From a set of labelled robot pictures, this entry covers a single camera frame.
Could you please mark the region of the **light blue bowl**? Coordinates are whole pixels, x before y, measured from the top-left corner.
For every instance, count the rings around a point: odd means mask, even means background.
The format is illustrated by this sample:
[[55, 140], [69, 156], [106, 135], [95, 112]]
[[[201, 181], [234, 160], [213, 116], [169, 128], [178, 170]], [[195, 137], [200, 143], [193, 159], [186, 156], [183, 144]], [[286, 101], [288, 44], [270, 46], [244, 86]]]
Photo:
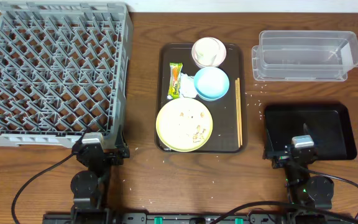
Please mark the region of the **light blue bowl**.
[[206, 101], [222, 98], [229, 90], [229, 78], [220, 68], [205, 67], [194, 76], [194, 87], [198, 96]]

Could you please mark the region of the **green snack wrapper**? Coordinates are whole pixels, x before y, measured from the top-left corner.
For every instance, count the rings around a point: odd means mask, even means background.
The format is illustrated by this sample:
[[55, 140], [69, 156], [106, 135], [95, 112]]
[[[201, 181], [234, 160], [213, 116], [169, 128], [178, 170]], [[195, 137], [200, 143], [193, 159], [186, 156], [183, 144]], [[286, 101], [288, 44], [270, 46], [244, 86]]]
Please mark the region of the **green snack wrapper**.
[[170, 84], [168, 87], [167, 98], [169, 100], [177, 99], [180, 97], [180, 83], [181, 83], [181, 70], [182, 63], [170, 63]]

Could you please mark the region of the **white tissue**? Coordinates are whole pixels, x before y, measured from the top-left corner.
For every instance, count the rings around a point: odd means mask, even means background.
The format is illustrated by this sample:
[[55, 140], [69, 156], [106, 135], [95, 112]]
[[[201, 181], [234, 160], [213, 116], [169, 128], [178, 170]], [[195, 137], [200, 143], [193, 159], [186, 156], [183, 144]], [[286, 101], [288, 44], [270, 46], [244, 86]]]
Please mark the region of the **white tissue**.
[[194, 76], [180, 74], [180, 98], [195, 98], [197, 91], [194, 86]]

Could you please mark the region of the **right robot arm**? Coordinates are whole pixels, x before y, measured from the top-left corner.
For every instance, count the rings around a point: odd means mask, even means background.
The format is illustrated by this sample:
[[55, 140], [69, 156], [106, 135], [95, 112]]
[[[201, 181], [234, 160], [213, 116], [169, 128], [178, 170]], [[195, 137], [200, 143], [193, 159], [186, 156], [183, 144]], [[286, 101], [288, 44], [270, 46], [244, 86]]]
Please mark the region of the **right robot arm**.
[[294, 136], [290, 144], [280, 149], [273, 147], [273, 136], [266, 131], [267, 146], [264, 159], [272, 161], [274, 169], [283, 169], [287, 195], [291, 203], [322, 210], [332, 209], [334, 183], [329, 177], [311, 176], [308, 165], [317, 160], [317, 148], [312, 137], [305, 133]]

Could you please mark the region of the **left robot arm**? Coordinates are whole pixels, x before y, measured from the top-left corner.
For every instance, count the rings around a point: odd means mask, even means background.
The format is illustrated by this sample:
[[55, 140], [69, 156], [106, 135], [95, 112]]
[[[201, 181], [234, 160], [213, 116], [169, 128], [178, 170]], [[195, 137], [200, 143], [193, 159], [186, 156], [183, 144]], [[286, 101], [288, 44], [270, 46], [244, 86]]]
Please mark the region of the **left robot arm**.
[[104, 150], [99, 140], [85, 142], [82, 138], [73, 145], [71, 153], [86, 167], [72, 178], [72, 224], [118, 224], [122, 215], [108, 207], [111, 167], [120, 166], [130, 157], [125, 141], [115, 148]]

